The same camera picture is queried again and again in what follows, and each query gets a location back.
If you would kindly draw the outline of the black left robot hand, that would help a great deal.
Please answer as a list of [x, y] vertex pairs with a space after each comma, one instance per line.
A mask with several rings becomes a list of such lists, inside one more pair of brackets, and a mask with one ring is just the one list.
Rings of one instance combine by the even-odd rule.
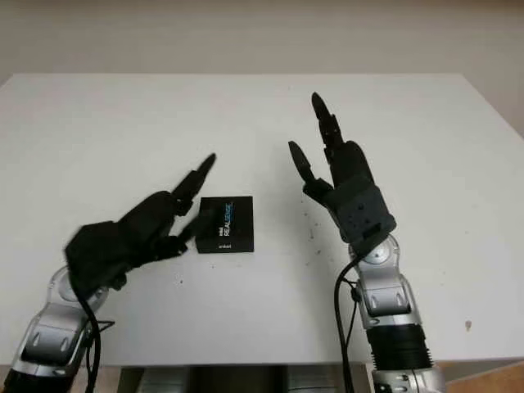
[[181, 256], [187, 251], [187, 243], [211, 224], [214, 212], [204, 210], [180, 234], [169, 234], [175, 219], [185, 216], [192, 208], [193, 199], [201, 190], [215, 160], [216, 154], [210, 154], [173, 191], [151, 194], [119, 221], [119, 227], [131, 248], [133, 266]]

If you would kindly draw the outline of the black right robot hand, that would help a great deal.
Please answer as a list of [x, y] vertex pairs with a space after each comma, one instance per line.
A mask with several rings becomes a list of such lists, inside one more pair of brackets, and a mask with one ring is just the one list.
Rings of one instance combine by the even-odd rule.
[[303, 193], [325, 206], [326, 195], [335, 191], [346, 181], [354, 176], [363, 175], [368, 181], [373, 182], [373, 175], [362, 149], [354, 141], [343, 140], [336, 116], [330, 112], [317, 92], [312, 93], [311, 103], [318, 121], [318, 129], [324, 145], [323, 151], [332, 175], [333, 185], [314, 176], [305, 153], [296, 142], [289, 141], [288, 146], [293, 163], [304, 181]]

